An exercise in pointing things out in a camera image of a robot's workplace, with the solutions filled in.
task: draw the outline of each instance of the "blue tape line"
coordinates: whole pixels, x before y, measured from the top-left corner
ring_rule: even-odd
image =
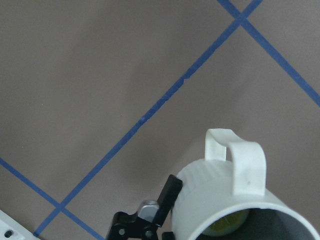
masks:
[[[218,2],[234,17],[242,18],[239,10],[228,0]],[[243,19],[242,27],[248,34],[280,65],[280,67],[303,89],[303,91],[320,107],[320,95],[294,69],[293,66],[268,42],[268,40],[247,20]]]
[[[120,141],[99,161],[97,165],[79,182],[79,184],[66,196],[61,204],[40,224],[36,232],[40,234],[50,222],[71,202],[71,200],[95,177],[95,175],[120,151],[120,149],[137,133],[137,131],[182,87],[219,48],[228,37],[240,26],[243,17],[248,17],[259,4],[255,1],[249,4],[241,17],[236,18],[216,41],[189,67],[189,69],[169,88],[169,90],[140,118],[140,120],[121,138]]]
[[[30,181],[28,178],[26,178],[24,175],[22,175],[20,172],[18,172],[13,166],[11,166],[9,163],[7,163],[2,158],[0,158],[0,165],[2,165],[10,173],[15,175],[24,184],[26,184],[28,187],[30,187],[32,190],[34,190],[37,194],[39,194],[41,197],[43,197],[45,200],[47,200],[53,206],[58,207],[60,205],[56,200],[54,200],[51,196],[49,196],[45,191],[43,191],[41,188],[39,188],[37,185],[35,185],[32,181]],[[97,232],[95,232],[92,228],[90,228],[88,225],[86,225],[83,221],[81,221],[78,217],[76,217],[70,211],[68,211],[67,209],[63,209],[62,212],[65,215],[67,215],[70,219],[72,219],[76,224],[78,224],[80,227],[82,227],[84,230],[86,230],[89,234],[91,234],[93,237],[95,237],[98,240],[104,240],[104,238],[101,235],[99,235]]]
[[[98,240],[105,240],[103,236],[101,236],[99,233],[94,231],[91,227],[89,227],[87,224],[85,224],[83,221],[81,221],[77,216],[75,216],[73,213],[71,213],[67,209],[62,209],[62,212],[68,216],[71,220],[73,220],[76,224],[78,224],[80,227],[82,227],[84,230],[86,230],[89,234],[91,234],[93,237],[95,237]]]
[[[54,200],[51,196],[49,196],[45,191],[43,191],[41,188],[39,188],[37,185],[35,185],[32,181],[27,179],[25,176],[23,176],[20,172],[18,172],[14,167],[9,165],[5,160],[0,158],[0,165],[2,165],[5,169],[7,169],[10,173],[15,175],[18,179],[20,179],[23,183],[25,183],[28,187],[33,189],[37,194],[39,194],[41,197],[43,197],[45,200],[47,200],[49,203],[51,203],[53,206],[57,207],[59,206],[59,203]]]

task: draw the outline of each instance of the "yellow object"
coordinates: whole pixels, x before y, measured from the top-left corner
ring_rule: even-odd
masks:
[[[223,216],[212,223],[202,234],[219,237],[233,233],[246,221],[249,211],[249,209],[245,209]]]

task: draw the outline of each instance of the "black plastic part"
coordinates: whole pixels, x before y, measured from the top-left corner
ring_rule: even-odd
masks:
[[[162,233],[162,240],[176,240],[176,237],[172,231],[166,231]]]
[[[137,212],[132,215],[122,211],[117,212],[113,216],[109,233],[105,239],[127,240],[128,238],[133,238],[142,240],[158,240],[158,227],[163,225],[169,211],[174,206],[182,188],[182,184],[182,181],[174,175],[169,176],[158,198],[159,209],[155,214],[152,223],[138,217]],[[174,235],[173,238],[172,235],[165,235],[166,240],[174,240]]]
[[[8,231],[5,232],[4,236],[8,239],[8,238],[10,238],[13,234],[14,234],[13,231],[8,230]]]
[[[156,212],[152,223],[158,227],[162,227],[168,216],[168,213],[177,200],[178,194],[182,189],[182,185],[182,180],[176,178],[174,175],[170,175],[168,177],[157,200],[159,204],[159,210]]]

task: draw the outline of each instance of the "white cylinder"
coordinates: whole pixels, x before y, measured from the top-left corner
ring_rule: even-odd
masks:
[[[304,217],[266,189],[266,160],[259,144],[229,129],[209,129],[205,142],[205,159],[177,175],[183,187],[172,210],[176,240],[320,240]],[[232,162],[226,161],[227,148]],[[202,235],[222,217],[247,209],[246,221],[226,238]]]

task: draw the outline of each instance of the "small hole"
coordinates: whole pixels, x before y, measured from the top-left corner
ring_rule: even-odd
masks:
[[[10,238],[13,234],[14,234],[13,231],[8,230],[8,231],[5,232],[4,236],[8,239],[8,238]]]

